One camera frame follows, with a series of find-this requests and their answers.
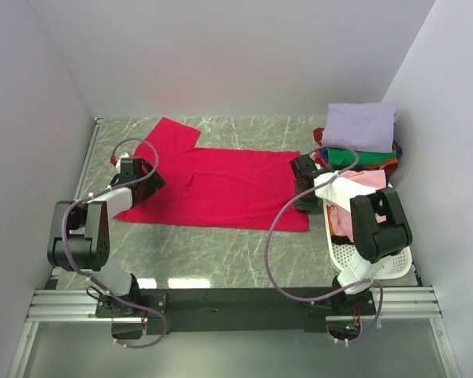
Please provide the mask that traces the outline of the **orange garment in basket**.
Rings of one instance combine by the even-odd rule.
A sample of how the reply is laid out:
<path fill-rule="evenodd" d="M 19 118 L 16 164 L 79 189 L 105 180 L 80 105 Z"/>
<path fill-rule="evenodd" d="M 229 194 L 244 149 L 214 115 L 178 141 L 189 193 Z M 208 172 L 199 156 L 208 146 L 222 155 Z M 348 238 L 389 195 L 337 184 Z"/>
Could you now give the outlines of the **orange garment in basket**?
<path fill-rule="evenodd" d="M 331 236 L 337 236 L 337 233 L 335 232 L 336 231 L 336 228 L 333 226 L 333 221 L 332 221 L 332 206 L 328 205 L 326 207 L 326 212 L 327 212 L 327 220 L 328 220 L 328 226 L 329 226 L 329 230 L 330 230 L 330 235 Z"/>

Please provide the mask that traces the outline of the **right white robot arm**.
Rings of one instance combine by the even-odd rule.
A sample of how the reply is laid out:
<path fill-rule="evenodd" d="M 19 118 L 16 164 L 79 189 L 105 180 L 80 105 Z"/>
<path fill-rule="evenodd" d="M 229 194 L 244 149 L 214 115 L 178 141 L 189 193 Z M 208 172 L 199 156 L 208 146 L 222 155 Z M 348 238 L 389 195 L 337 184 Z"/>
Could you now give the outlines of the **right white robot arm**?
<path fill-rule="evenodd" d="M 323 200 L 342 221 L 342 235 L 355 251 L 333 279 L 328 304 L 347 314 L 363 301 L 382 266 L 412 242 L 412 232 L 397 192 L 386 185 L 382 171 L 330 171 L 319 169 L 307 154 L 290 161 L 295 178 L 294 208 L 312 213 Z"/>

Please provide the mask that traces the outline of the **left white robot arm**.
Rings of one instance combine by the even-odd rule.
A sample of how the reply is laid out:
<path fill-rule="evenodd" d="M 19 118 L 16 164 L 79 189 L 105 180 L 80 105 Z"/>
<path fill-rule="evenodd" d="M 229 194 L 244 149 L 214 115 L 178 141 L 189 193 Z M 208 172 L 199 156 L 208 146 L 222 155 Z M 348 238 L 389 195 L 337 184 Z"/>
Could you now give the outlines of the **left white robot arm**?
<path fill-rule="evenodd" d="M 88 202 L 60 201 L 54 206 L 47 245 L 51 266 L 82 272 L 103 293 L 101 302 L 114 297 L 123 316 L 137 314 L 142 306 L 137 279 L 110 260 L 110 221 L 148 200 L 166 182 L 148 161 L 121 157 L 117 174 L 105 194 Z"/>

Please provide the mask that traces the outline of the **pink t shirt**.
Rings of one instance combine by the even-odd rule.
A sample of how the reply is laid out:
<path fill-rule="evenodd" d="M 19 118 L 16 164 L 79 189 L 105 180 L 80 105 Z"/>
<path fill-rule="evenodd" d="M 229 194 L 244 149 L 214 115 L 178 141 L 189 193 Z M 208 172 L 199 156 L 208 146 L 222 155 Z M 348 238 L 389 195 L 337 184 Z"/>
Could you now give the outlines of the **pink t shirt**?
<path fill-rule="evenodd" d="M 350 200 L 358 195 L 370 195 L 386 188 L 383 171 L 347 171 L 327 186 L 326 201 L 332 206 L 332 221 L 337 236 L 353 241 Z"/>

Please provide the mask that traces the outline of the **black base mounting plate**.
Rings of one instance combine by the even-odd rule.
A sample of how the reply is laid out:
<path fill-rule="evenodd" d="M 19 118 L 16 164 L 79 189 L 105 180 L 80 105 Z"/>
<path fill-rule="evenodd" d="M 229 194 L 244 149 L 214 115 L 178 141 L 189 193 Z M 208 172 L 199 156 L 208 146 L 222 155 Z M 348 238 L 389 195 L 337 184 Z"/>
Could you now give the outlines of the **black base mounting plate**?
<path fill-rule="evenodd" d="M 326 332 L 328 317 L 376 314 L 370 291 L 297 302 L 273 288 L 142 289 L 139 304 L 166 317 L 169 332 Z"/>

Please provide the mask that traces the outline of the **folded lavender t shirt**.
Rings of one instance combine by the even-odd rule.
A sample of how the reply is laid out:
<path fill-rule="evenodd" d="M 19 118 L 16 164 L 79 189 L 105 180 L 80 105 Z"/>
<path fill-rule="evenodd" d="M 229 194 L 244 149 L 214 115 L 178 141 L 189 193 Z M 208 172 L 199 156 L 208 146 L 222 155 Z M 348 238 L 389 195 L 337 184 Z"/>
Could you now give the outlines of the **folded lavender t shirt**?
<path fill-rule="evenodd" d="M 397 110 L 395 102 L 329 104 L 322 143 L 360 152 L 390 153 Z"/>

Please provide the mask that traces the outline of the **folded green t shirt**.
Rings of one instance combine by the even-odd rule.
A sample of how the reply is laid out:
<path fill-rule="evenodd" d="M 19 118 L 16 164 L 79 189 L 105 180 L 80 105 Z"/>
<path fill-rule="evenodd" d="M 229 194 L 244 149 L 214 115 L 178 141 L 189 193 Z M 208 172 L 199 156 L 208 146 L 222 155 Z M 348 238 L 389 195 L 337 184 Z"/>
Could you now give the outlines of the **folded green t shirt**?
<path fill-rule="evenodd" d="M 358 167 L 376 167 L 397 163 L 397 154 L 391 153 L 372 153 L 372 152 L 356 152 L 339 148 L 328 149 L 328 163 L 332 167 L 345 168 L 354 163 L 358 158 Z"/>

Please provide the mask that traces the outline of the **aluminium extrusion rail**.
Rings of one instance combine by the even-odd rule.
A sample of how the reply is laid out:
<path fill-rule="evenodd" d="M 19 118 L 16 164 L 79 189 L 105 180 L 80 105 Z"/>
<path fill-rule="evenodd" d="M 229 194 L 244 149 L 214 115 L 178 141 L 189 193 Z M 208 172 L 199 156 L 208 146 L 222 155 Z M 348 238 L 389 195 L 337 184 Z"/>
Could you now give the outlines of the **aluminium extrusion rail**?
<path fill-rule="evenodd" d="M 382 320 L 438 319 L 443 314 L 432 287 L 384 287 Z M 27 322 L 127 322 L 138 317 L 98 318 L 97 300 L 83 290 L 37 290 L 26 316 Z"/>

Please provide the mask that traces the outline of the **crimson red t shirt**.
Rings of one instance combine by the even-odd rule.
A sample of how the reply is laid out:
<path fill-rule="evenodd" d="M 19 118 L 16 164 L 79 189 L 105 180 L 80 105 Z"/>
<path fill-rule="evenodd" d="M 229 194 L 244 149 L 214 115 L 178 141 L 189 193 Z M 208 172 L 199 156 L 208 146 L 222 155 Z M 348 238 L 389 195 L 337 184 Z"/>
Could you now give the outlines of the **crimson red t shirt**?
<path fill-rule="evenodd" d="M 135 156 L 157 161 L 166 184 L 116 218 L 129 223 L 267 230 L 294 196 L 297 151 L 197 147 L 200 132 L 162 118 Z"/>

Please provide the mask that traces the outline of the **white perforated laundry basket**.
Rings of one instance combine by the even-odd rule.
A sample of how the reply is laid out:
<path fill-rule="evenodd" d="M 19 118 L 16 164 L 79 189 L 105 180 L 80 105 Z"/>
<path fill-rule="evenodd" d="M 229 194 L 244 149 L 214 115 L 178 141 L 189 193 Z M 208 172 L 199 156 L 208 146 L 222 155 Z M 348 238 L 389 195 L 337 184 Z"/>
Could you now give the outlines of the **white perforated laundry basket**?
<path fill-rule="evenodd" d="M 326 231 L 330 258 L 337 270 L 342 271 L 359 254 L 379 264 L 378 280 L 404 276 L 412 265 L 412 231 L 398 193 L 391 187 L 377 189 L 352 198 L 350 205 L 354 242 L 335 243 L 330 230 Z"/>

